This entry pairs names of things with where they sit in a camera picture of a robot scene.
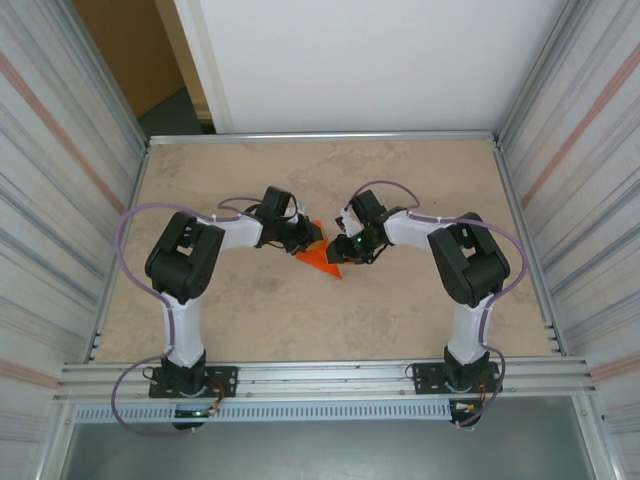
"beige work surface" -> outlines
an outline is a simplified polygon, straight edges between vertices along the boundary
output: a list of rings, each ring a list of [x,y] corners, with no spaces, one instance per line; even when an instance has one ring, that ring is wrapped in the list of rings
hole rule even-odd
[[[422,201],[418,212],[450,216],[475,211],[515,233],[486,141],[155,146],[138,203],[168,201],[213,214],[223,198],[261,197],[268,185],[275,185],[304,202],[311,218],[322,220],[333,238],[338,233],[333,219],[353,191],[380,178],[413,189]],[[411,201],[393,187],[374,188],[389,208]],[[147,282],[145,260],[172,214],[145,211],[132,223],[125,258]],[[513,279],[520,269],[519,256],[508,242],[498,241]],[[442,356],[451,333],[453,301],[430,254],[396,246],[373,265],[341,269],[344,278],[339,280],[270,247],[223,252],[202,301],[207,359]],[[497,302],[489,342],[511,356],[550,354],[528,278]],[[160,353],[163,345],[160,303],[120,272],[97,361],[132,362]]]

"white panel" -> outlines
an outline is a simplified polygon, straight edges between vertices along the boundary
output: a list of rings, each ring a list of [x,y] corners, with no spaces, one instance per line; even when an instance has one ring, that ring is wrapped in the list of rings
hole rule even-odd
[[[176,3],[216,127],[249,133],[496,128],[565,0]]]

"orange cone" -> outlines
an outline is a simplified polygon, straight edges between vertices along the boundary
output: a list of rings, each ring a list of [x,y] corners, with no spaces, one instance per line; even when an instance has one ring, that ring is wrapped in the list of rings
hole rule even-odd
[[[322,228],[322,222],[320,220],[316,220],[313,222],[315,225],[320,227],[322,230],[322,243],[319,247],[316,247],[314,250],[310,252],[300,252],[296,253],[296,258],[307,265],[311,265],[318,270],[322,270],[329,275],[333,275],[337,278],[342,278],[342,274],[340,273],[340,269],[337,265],[332,265],[327,261],[327,247],[329,246],[329,242],[327,241],[327,237],[324,234],[324,228]]]

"gray floor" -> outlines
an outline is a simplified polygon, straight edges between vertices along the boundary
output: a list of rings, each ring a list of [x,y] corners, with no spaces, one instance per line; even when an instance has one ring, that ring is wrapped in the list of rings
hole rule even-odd
[[[570,398],[499,400],[473,432],[444,421],[224,423],[149,439],[79,425],[71,452],[62,478],[593,478]]]
[[[152,135],[202,135],[202,128],[186,88],[138,118],[142,131]]]

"wooden door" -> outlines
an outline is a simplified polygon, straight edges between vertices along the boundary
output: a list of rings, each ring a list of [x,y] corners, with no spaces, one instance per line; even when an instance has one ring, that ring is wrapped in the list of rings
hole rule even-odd
[[[184,87],[154,0],[73,0],[136,117]]]
[[[213,125],[207,99],[204,96],[196,65],[193,63],[189,43],[184,35],[174,0],[155,0],[155,2],[198,120],[203,128],[207,124]]]

